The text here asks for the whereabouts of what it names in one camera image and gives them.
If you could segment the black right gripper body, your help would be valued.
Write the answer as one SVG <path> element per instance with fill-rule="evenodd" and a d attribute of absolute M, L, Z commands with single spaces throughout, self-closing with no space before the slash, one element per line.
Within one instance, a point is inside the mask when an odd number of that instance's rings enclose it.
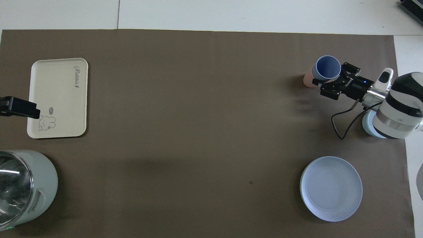
<path fill-rule="evenodd" d="M 350 99 L 364 101 L 367 91 L 375 84 L 361 76 L 347 76 L 343 93 Z"/>

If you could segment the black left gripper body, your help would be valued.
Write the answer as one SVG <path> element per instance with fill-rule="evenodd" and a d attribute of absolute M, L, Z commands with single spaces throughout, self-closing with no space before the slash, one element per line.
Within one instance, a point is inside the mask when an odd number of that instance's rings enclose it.
<path fill-rule="evenodd" d="M 12 116 L 13 97 L 0 97 L 0 116 Z"/>

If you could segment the blue plastic cup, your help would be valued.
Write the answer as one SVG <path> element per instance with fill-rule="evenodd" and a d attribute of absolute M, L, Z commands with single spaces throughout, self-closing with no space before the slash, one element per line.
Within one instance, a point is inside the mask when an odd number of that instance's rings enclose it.
<path fill-rule="evenodd" d="M 341 65 L 337 58 L 330 55 L 320 57 L 312 67 L 312 76 L 321 81 L 327 82 L 340 75 Z"/>

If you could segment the pink plastic cup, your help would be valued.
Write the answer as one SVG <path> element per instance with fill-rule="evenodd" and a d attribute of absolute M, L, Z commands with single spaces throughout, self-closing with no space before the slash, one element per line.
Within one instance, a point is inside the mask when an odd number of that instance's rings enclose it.
<path fill-rule="evenodd" d="M 313 80 L 314 80 L 313 67 L 311 67 L 303 77 L 303 84 L 309 88 L 319 87 L 318 85 L 313 84 Z"/>

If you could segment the cream rabbit print tray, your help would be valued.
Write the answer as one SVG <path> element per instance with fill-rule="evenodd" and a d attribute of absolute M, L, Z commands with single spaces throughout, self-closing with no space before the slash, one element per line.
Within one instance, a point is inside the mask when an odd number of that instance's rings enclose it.
<path fill-rule="evenodd" d="M 31 68 L 29 100 L 40 110 L 28 119 L 33 139 L 80 137 L 87 129 L 89 64 L 83 58 L 38 60 Z"/>

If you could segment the light blue bowl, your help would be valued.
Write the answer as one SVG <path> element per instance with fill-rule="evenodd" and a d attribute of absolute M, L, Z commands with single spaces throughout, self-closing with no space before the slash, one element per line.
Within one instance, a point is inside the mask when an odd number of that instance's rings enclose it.
<path fill-rule="evenodd" d="M 386 139 L 383 135 L 379 134 L 376 129 L 373 126 L 373 118 L 376 116 L 376 111 L 369 110 L 364 114 L 364 117 L 362 119 L 362 126 L 365 130 L 365 132 L 373 137 Z"/>

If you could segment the mint green electric pot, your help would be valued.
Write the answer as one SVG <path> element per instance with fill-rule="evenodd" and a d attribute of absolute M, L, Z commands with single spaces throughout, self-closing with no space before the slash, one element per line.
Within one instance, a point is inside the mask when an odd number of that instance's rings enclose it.
<path fill-rule="evenodd" d="M 52 204 L 58 189 L 58 175 L 53 163 L 43 154 L 33 150 L 9 150 L 27 164 L 32 180 L 32 196 L 24 214 L 5 231 L 38 218 Z"/>

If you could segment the glass pot lid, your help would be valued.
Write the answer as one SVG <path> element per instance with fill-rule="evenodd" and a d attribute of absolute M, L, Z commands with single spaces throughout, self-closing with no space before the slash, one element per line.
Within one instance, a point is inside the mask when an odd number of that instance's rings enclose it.
<path fill-rule="evenodd" d="M 0 151 L 0 230 L 24 214 L 32 196 L 32 180 L 25 161 Z"/>

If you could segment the dark grey ridged device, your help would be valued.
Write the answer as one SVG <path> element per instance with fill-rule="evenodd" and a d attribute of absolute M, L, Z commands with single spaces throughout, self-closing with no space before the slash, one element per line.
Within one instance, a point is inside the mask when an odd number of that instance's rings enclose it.
<path fill-rule="evenodd" d="M 423 0 L 400 0 L 399 8 L 419 19 L 423 19 Z"/>

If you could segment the lavender blue plate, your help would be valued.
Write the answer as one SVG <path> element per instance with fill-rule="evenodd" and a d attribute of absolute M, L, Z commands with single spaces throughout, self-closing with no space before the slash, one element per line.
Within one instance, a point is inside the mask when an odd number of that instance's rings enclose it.
<path fill-rule="evenodd" d="M 334 156 L 320 157 L 308 164 L 302 172 L 299 188 L 308 210 L 327 222 L 353 216 L 364 193 L 354 166 Z"/>

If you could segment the brown table mat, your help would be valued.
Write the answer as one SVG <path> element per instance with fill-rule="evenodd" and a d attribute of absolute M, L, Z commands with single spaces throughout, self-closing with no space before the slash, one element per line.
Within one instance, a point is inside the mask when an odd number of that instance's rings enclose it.
<path fill-rule="evenodd" d="M 165 30 L 6 30 L 0 95 L 28 99 L 38 60 L 89 64 L 88 126 L 79 138 L 32 139 L 0 116 L 0 150 L 31 149 L 58 172 L 35 220 L 0 238 L 411 238 L 404 140 L 344 140 L 330 117 L 353 101 L 307 88 L 323 55 L 376 79 L 397 68 L 392 36 Z M 364 195 L 341 222 L 302 201 L 300 177 L 322 156 L 348 161 Z"/>

